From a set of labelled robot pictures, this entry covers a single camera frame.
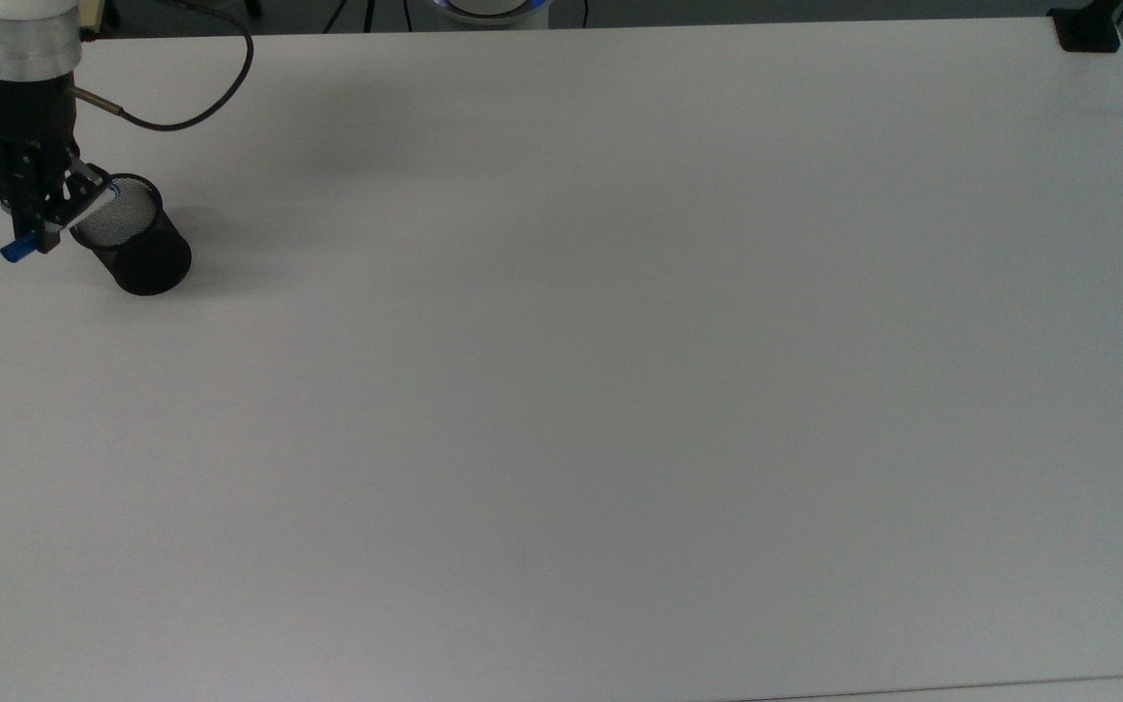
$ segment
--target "white tabletop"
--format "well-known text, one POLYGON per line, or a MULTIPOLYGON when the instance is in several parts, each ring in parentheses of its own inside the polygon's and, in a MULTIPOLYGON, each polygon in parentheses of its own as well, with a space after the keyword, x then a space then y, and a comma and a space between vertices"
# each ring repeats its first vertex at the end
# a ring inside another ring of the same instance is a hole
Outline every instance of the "white tabletop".
MULTIPOLYGON (((165 120, 239 52, 77 79, 165 120)), ((1123 675, 1123 53, 1043 18, 258 54, 192 131, 82 108, 181 288, 0 259, 0 702, 1123 675)))

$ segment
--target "cable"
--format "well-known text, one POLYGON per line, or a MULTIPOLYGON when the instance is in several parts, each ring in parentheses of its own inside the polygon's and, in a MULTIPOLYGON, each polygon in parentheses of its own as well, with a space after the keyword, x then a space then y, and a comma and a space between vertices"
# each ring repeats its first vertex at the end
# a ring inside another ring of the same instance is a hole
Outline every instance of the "cable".
POLYGON ((952 690, 1001 690, 1007 687, 1029 687, 1029 685, 1039 684, 1074 684, 1074 683, 1110 683, 1111 681, 1123 680, 1123 675, 1115 676, 1066 676, 1066 678, 1051 678, 1051 680, 1024 680, 1015 681, 1014 683, 976 683, 976 684, 950 684, 942 685, 942 687, 912 687, 912 689, 900 689, 900 690, 878 690, 875 692, 821 692, 816 694, 794 694, 789 698, 757 698, 757 699, 743 699, 742 701, 736 702, 797 702, 804 699, 848 699, 848 698, 873 698, 875 694, 877 696, 883 696, 883 694, 896 694, 896 696, 902 696, 902 694, 909 694, 914 692, 948 692, 952 690))
POLYGON ((228 85, 227 92, 225 92, 221 98, 216 100, 213 106, 206 108, 206 110, 203 110, 197 117, 191 117, 191 119, 184 120, 182 122, 176 122, 173 125, 159 125, 143 120, 141 117, 131 115, 128 110, 125 110, 124 107, 116 106, 115 102, 111 102, 106 98, 100 98, 98 97, 98 94, 93 94, 92 92, 88 92, 88 90, 82 90, 80 88, 75 88, 74 85, 74 88, 71 89, 71 91, 72 94, 75 94, 76 98, 80 98, 85 102, 89 102, 90 106, 101 108, 101 110, 107 110, 108 112, 111 112, 111 115, 121 117, 122 120, 128 121, 129 124, 139 126, 139 128, 141 129, 149 129, 150 131, 180 131, 180 129, 188 129, 191 128, 191 126, 204 122, 207 120, 207 117, 210 117, 211 115, 214 115, 214 112, 218 112, 220 107, 227 106, 228 100, 231 100, 232 95, 236 94, 238 89, 240 89, 240 84, 245 83, 246 75, 249 75, 249 66, 253 65, 254 63, 254 36, 249 34, 248 28, 246 28, 244 24, 237 21, 237 19, 232 18, 231 15, 226 15, 221 11, 212 10, 210 8, 204 8, 204 6, 201 4, 189 3, 189 1, 186 0, 155 0, 155 3, 170 4, 173 6, 173 8, 180 8, 182 10, 189 10, 191 12, 197 12, 200 15, 210 15, 210 17, 213 18, 221 18, 223 19, 223 21, 231 24, 231 26, 237 27, 237 30, 240 30, 240 36, 244 36, 246 40, 246 60, 245 63, 243 63, 240 66, 240 74, 237 74, 237 78, 236 80, 232 81, 232 84, 228 85))
POLYGON ((366 0, 366 15, 362 17, 362 34, 371 34, 371 19, 375 17, 375 0, 366 0))
POLYGON ((321 34, 329 34, 329 31, 331 31, 331 26, 336 24, 336 18, 340 17, 340 11, 344 10, 344 4, 348 3, 348 1, 349 0, 340 0, 340 3, 336 6, 336 11, 331 12, 331 18, 329 19, 329 22, 326 24, 326 26, 323 26, 323 31, 321 31, 321 34))

